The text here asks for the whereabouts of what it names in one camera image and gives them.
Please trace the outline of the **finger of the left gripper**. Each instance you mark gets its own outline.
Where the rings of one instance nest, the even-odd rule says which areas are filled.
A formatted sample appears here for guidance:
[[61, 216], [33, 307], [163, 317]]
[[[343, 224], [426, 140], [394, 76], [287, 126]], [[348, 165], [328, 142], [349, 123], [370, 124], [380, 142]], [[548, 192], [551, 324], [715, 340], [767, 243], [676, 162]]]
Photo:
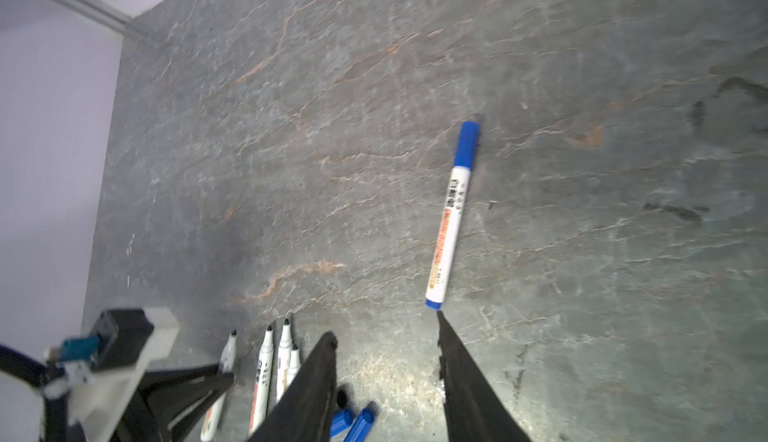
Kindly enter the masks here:
[[232, 386], [234, 374], [217, 364], [147, 372], [138, 392], [152, 409], [207, 409]]
[[208, 409], [152, 409], [135, 395], [128, 405], [128, 435], [132, 441], [184, 441]]

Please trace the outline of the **black pen cap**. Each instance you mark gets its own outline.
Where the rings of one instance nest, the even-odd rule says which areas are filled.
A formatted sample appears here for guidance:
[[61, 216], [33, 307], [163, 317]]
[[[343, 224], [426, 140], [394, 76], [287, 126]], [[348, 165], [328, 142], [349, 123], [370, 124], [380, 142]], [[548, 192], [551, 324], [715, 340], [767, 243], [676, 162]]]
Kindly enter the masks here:
[[336, 404], [340, 410], [343, 410], [349, 405], [349, 394], [345, 387], [340, 387], [336, 392]]

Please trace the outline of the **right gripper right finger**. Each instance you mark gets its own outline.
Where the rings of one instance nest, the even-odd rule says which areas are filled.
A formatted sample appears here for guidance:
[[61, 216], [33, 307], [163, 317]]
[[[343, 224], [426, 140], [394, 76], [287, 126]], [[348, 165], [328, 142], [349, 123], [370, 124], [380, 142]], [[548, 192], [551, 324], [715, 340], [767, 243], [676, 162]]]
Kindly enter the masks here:
[[437, 312], [440, 379], [450, 441], [523, 441], [517, 424], [471, 357], [442, 311]]

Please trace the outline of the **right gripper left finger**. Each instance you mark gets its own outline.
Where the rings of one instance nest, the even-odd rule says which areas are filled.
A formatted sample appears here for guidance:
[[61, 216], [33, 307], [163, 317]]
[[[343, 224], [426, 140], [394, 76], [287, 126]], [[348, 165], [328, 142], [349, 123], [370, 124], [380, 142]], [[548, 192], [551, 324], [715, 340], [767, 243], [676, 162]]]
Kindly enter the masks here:
[[338, 340], [325, 332], [301, 366], [280, 402], [248, 441], [324, 441], [331, 439], [336, 406]]

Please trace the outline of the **white marker black ink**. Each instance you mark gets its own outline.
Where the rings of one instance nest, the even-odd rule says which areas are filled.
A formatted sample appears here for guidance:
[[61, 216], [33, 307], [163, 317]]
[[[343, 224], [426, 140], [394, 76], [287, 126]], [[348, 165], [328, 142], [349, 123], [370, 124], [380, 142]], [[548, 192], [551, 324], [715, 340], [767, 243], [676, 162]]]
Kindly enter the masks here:
[[292, 346], [290, 356], [289, 356], [288, 369], [285, 376], [285, 388], [288, 388], [291, 385], [296, 375], [298, 374], [300, 368], [301, 368], [300, 350], [298, 345], [294, 344]]

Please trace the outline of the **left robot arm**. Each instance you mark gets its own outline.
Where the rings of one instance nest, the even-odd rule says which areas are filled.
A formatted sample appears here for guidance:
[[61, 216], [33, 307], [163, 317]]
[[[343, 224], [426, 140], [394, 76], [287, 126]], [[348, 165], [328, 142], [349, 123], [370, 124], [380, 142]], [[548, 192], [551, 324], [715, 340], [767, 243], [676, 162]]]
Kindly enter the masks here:
[[[184, 441], [205, 422], [209, 410], [234, 382], [234, 374], [218, 366], [157, 370], [144, 374], [113, 441]], [[1, 374], [1, 439], [37, 441], [44, 419], [38, 394], [7, 373]]]

